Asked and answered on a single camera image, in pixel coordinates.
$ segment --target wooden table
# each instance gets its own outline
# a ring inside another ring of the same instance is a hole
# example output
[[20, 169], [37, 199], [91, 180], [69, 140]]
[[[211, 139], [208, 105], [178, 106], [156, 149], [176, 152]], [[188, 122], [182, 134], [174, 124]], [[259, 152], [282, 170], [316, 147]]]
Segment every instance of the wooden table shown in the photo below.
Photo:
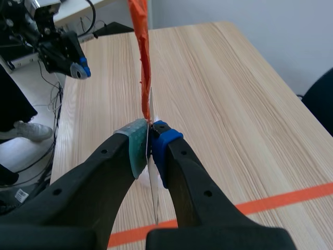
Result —
[[[244, 214], [286, 228], [298, 249], [333, 249], [333, 138], [279, 75], [228, 22], [149, 35], [155, 115], [184, 134]], [[52, 181], [142, 116], [134, 34], [82, 47], [92, 77], [67, 79]], [[170, 195], [159, 193], [160, 221], [173, 226]], [[109, 246], [144, 249], [153, 223], [150, 189], [136, 181]]]

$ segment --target orange fabric strip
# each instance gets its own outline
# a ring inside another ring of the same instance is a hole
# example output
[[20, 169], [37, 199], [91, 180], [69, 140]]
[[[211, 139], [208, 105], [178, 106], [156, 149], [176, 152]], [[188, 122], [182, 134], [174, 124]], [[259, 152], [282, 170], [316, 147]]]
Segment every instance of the orange fabric strip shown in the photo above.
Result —
[[141, 108], [144, 117], [149, 121], [150, 57], [147, 0], [128, 0], [128, 4], [132, 17], [134, 33], [139, 44], [142, 63]]
[[157, 225], [149, 225], [141, 228], [130, 229], [119, 233], [113, 233], [110, 237], [108, 247], [118, 246], [130, 242], [141, 241], [146, 238], [147, 233], [156, 228], [176, 228], [177, 221], [169, 220]]
[[[322, 184], [309, 187], [307, 189], [297, 190], [285, 194], [279, 194], [256, 201], [245, 202], [236, 205], [236, 207], [245, 215], [258, 213], [261, 211], [274, 209], [286, 205], [291, 205], [298, 202], [308, 201], [327, 195], [333, 194], [333, 183]], [[129, 229], [126, 231], [113, 233], [109, 240], [108, 247], [114, 247], [122, 244], [141, 241], [146, 238], [147, 233], [155, 228], [175, 228], [177, 227], [176, 220], [170, 220], [155, 225]]]

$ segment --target white wall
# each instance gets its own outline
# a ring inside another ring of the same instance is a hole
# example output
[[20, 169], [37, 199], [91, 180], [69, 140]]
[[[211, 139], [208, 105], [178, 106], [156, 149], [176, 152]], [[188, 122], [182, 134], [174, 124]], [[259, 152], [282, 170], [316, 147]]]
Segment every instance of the white wall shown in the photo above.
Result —
[[153, 27], [228, 20], [295, 93], [333, 67], [332, 0], [153, 0]]
[[[87, 14], [91, 20], [93, 18], [93, 14], [90, 11]], [[86, 30], [90, 27], [91, 22], [83, 16], [83, 23]], [[104, 26], [103, 22], [99, 22], [99, 20], [109, 24], [111, 22], [118, 22], [122, 25], [133, 27], [131, 15], [129, 11], [129, 7], [127, 5], [127, 0], [118, 0], [114, 3], [106, 5], [102, 8], [96, 9], [96, 29], [98, 30]], [[80, 19], [74, 20], [69, 24], [69, 28], [71, 30], [75, 30], [78, 34], [83, 33], [81, 27]]]

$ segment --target white sneaker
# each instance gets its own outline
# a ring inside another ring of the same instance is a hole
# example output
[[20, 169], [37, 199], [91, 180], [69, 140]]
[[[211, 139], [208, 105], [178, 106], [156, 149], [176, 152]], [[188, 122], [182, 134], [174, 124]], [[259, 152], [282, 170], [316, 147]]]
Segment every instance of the white sneaker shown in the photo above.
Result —
[[16, 137], [24, 137], [31, 141], [41, 142], [53, 135], [52, 128], [38, 123], [25, 123], [16, 121], [14, 129], [7, 132], [0, 132], [0, 140], [8, 140]]

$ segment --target green gripper pad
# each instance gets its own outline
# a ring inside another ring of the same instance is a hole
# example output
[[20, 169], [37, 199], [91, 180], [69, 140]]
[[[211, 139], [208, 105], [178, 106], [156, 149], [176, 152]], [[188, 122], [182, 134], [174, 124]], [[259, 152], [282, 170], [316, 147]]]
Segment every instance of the green gripper pad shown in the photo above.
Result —
[[114, 134], [125, 134], [129, 137], [129, 155], [134, 178], [138, 179], [147, 165], [146, 144], [147, 144], [147, 121], [137, 119], [126, 126], [118, 129]]

